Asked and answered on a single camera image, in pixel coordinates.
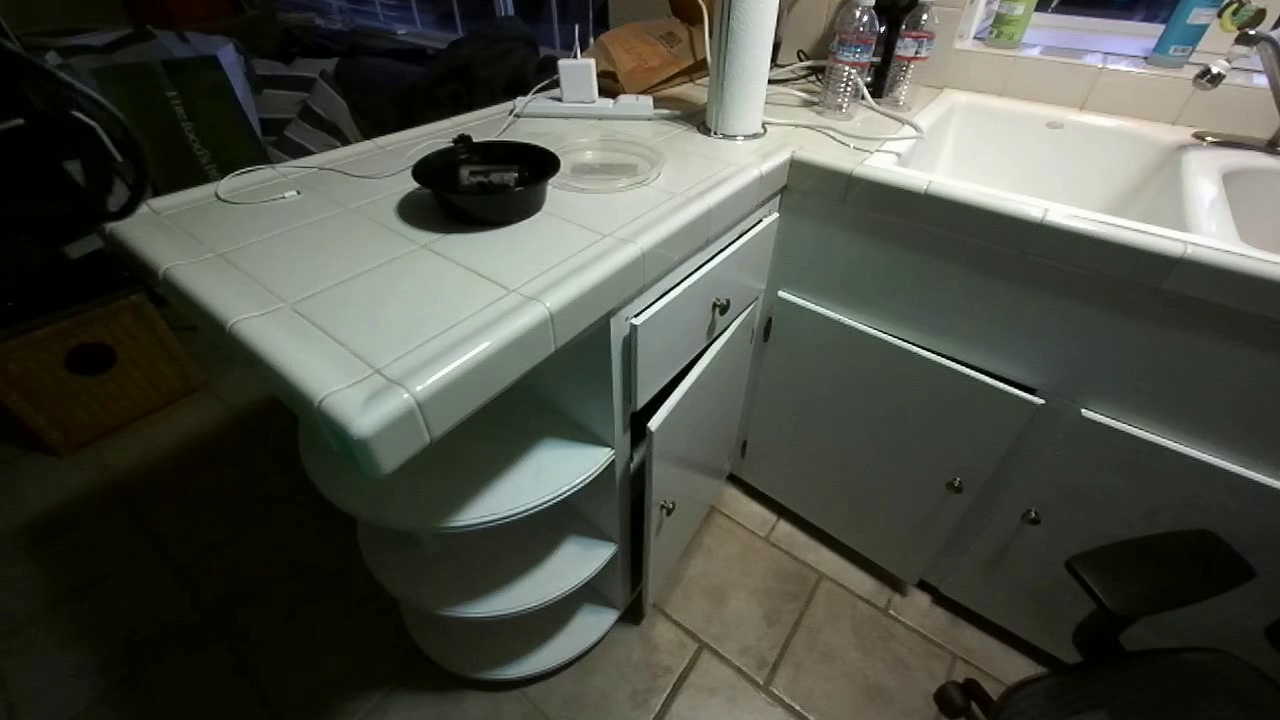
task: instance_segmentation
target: black chair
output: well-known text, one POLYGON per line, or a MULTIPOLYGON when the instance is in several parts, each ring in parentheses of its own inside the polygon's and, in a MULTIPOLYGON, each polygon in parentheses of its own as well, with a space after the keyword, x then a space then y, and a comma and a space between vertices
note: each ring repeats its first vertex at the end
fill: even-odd
POLYGON ((1125 650, 1145 616, 1239 586, 1255 568, 1212 533, 1165 533, 1069 560, 1096 612, 1075 622, 1079 663, 1012 683, 994 700, 975 680, 933 692, 950 720, 1280 720, 1280 683, 1208 649, 1125 650))

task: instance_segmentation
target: white shelf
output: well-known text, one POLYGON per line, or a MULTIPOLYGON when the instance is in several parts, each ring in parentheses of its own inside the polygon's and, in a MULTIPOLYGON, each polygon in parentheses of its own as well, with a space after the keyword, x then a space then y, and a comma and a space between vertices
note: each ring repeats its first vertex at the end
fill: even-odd
POLYGON ((509 622, 435 622, 403 609, 407 636, 447 673, 472 680, 533 680, 585 655, 621 618, 608 603, 557 603, 509 622))
POLYGON ((615 539, 580 512, 553 509, 479 537, 403 537, 360 522, 373 575, 403 603, 445 618, 504 618, 580 593, 615 539))
POLYGON ((396 533, 485 533, 590 488, 614 448, 566 417, 493 407, 435 441, 390 480, 323 441, 303 441, 318 488, 363 522, 396 533))

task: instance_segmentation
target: drawer front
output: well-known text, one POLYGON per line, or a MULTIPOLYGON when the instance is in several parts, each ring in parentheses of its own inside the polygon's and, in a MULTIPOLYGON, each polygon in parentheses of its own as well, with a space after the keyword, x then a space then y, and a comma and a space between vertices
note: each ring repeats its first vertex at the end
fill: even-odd
POLYGON ((632 316, 635 405, 664 387, 697 352, 704 352, 745 306, 763 294, 773 244, 778 211, 632 316))

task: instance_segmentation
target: paper towel roll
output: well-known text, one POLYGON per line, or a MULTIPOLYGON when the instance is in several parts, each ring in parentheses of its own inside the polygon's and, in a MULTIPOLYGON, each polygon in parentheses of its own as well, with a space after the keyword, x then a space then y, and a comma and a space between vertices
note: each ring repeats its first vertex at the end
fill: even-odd
POLYGON ((711 134, 760 134, 780 0, 719 0, 711 24, 711 134))

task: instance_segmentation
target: bottle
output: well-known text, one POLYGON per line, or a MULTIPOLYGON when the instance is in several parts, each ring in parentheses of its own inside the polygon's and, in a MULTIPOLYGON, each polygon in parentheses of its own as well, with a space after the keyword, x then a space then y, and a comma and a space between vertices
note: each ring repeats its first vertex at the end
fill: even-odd
POLYGON ((885 73, 885 98, 887 104, 910 104, 910 77, 919 61, 933 57, 933 0, 919 0, 905 24, 897 28, 897 42, 894 42, 894 61, 887 61, 887 73, 885 73))
POLYGON ((979 40, 994 48, 1022 48, 1037 14, 1037 0, 987 0, 987 2, 995 2, 995 10, 979 31, 979 40))
POLYGON ((1150 50, 1150 62, 1186 68, 1215 21, 1219 0, 1179 0, 1150 50))
POLYGON ((836 31, 831 31, 831 62, 849 62, 857 68, 857 77, 864 82, 873 82, 876 77, 876 62, 882 62, 882 34, 885 34, 885 24, 876 14, 876 0, 857 0, 839 21, 836 21, 836 31))

